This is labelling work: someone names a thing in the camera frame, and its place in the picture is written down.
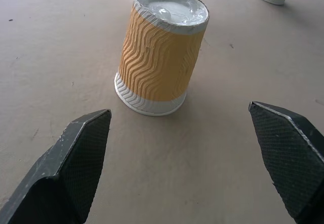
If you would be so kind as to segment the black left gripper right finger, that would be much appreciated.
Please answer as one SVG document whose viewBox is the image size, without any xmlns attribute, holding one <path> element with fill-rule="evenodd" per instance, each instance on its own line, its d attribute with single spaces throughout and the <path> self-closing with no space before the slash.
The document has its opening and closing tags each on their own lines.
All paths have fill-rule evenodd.
<svg viewBox="0 0 324 224">
<path fill-rule="evenodd" d="M 296 224 L 324 224 L 324 136 L 282 107 L 249 104 L 264 165 Z"/>
</svg>

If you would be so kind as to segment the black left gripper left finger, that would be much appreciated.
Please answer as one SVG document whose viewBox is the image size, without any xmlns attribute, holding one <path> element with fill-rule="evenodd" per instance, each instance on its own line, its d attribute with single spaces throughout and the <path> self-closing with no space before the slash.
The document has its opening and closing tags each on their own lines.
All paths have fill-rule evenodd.
<svg viewBox="0 0 324 224">
<path fill-rule="evenodd" d="M 103 169 L 111 111 L 70 122 L 0 210 L 0 224 L 85 224 Z"/>
</svg>

